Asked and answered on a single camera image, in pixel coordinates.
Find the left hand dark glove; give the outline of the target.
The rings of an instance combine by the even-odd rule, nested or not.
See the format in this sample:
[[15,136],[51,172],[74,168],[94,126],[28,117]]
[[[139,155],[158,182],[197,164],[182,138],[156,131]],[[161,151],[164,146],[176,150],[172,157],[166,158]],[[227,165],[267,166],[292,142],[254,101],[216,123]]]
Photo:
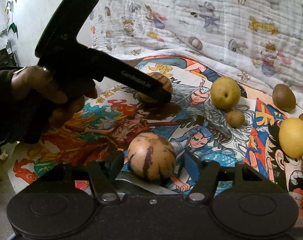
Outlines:
[[50,72],[40,66],[0,68],[0,146],[20,141],[35,144],[51,128],[60,128],[95,99],[92,79],[67,96]]

